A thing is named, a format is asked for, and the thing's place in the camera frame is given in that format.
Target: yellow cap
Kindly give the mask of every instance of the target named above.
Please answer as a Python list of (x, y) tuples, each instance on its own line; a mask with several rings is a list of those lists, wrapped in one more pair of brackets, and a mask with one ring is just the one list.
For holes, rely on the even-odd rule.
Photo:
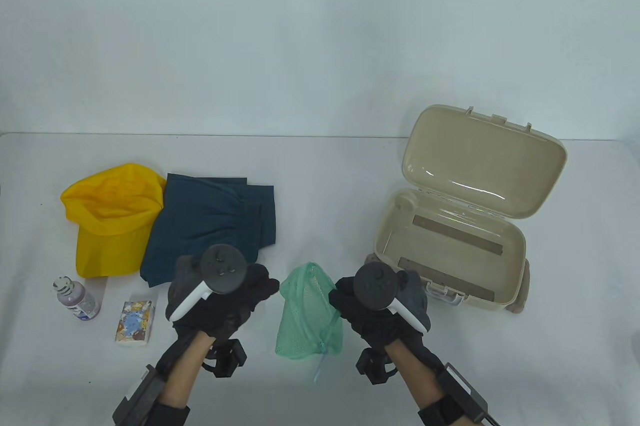
[(140, 269), (151, 227), (163, 208), (165, 183), (149, 168), (123, 164), (62, 193), (67, 219), (80, 225), (78, 275), (130, 275)]

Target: forearm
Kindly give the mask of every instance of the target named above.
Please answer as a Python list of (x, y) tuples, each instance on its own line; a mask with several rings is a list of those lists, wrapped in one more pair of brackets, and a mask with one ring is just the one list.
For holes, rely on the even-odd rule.
[[(438, 385), (434, 372), (418, 360), (402, 341), (394, 341), (389, 346), (386, 346), (385, 350), (398, 369), (420, 410), (444, 397), (444, 392)], [(454, 426), (469, 426), (473, 424), (473, 421), (467, 417), (462, 417), (453, 423)]]
[(189, 395), (200, 372), (202, 362), (209, 353), (214, 341), (214, 338), (207, 336), (203, 332), (199, 332), (194, 337), (189, 348), (176, 362), (169, 374), (167, 383), (158, 397), (158, 403), (171, 408), (178, 408), (179, 410), (187, 406)]

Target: open case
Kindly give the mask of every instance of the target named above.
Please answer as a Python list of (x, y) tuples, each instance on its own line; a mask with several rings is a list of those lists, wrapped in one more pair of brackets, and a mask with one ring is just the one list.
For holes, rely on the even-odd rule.
[(391, 198), (375, 255), (417, 271), (430, 296), (452, 305), (520, 312), (529, 289), (526, 242), (508, 218), (534, 214), (566, 160), (562, 143), (530, 124), (430, 106), (402, 161), (418, 189)]

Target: green mesh bag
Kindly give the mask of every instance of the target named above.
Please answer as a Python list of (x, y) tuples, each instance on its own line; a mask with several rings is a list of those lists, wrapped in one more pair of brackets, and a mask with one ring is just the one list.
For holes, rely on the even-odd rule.
[(343, 321), (329, 304), (336, 286), (315, 263), (295, 268), (280, 285), (284, 311), (276, 354), (291, 360), (311, 355), (337, 355), (343, 350)]

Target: black glove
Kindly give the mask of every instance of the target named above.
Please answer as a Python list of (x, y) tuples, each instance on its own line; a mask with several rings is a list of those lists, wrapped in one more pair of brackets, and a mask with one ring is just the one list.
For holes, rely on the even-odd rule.
[(199, 300), (173, 327), (179, 337), (203, 331), (216, 342), (224, 342), (246, 323), (258, 303), (277, 293), (279, 288), (280, 282), (269, 278), (265, 266), (251, 264), (240, 288), (230, 294), (212, 293), (206, 300)]
[(364, 339), (371, 348), (384, 353), (385, 346), (390, 345), (403, 335), (415, 334), (414, 330), (402, 316), (392, 314), (384, 309), (372, 311), (362, 305), (354, 295), (354, 277), (341, 278), (335, 284), (336, 289), (329, 293), (329, 303), (340, 312), (351, 328)]
[(354, 295), (354, 277), (346, 276), (335, 284), (336, 289), (329, 293), (329, 303), (340, 312), (351, 328), (378, 353), (385, 352), (385, 346), (400, 339), (423, 364), (433, 371), (441, 371), (443, 365), (438, 356), (425, 348), (422, 333), (416, 331), (399, 314), (391, 311), (370, 310)]

